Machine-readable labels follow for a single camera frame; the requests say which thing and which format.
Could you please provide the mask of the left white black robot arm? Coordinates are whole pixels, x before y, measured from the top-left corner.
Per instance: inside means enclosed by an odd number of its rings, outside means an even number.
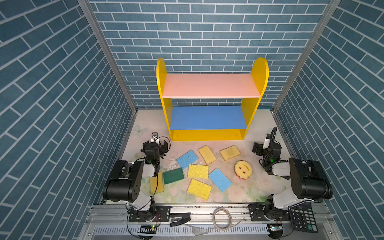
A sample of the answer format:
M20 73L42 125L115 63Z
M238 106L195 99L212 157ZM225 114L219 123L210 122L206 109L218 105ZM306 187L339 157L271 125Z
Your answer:
M160 222L161 213L157 210L154 196L164 186L160 171L160 160L170 150L170 141L159 139L143 143L142 158L132 163L116 161L103 188L103 199L125 203L128 220L132 222ZM147 195L141 190L142 178L154 179L155 188Z

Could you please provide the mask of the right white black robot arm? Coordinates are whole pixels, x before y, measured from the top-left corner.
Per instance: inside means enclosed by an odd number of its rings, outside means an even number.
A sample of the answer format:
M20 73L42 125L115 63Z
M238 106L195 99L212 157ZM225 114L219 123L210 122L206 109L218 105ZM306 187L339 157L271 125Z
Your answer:
M250 204L248 208L253 222L287 221L295 207L333 196L332 186L319 162L294 158L281 160L281 151L282 146L275 141L254 142L252 152L263 157L261 165L266 173L291 181L291 186L281 193L269 195L264 204Z

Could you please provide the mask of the blue sponge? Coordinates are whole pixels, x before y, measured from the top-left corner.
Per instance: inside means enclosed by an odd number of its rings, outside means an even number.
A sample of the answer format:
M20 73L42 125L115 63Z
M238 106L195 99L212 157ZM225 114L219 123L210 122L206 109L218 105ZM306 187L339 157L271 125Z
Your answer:
M224 193L232 185L232 182L218 168L209 174L209 178L222 193Z
M189 165L195 163L198 160L198 156L195 154L193 150L188 151L181 157L177 159L178 164L180 167L184 170L186 169Z

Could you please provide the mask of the pale yellow orange-backed sponge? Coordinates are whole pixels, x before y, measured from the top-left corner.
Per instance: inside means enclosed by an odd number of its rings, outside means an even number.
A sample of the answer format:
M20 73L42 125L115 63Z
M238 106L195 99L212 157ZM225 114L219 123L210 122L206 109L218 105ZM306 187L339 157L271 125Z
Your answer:
M241 152L237 148L237 146L231 146L226 149L220 150L220 155L222 156L224 161L228 161L230 159L240 156Z

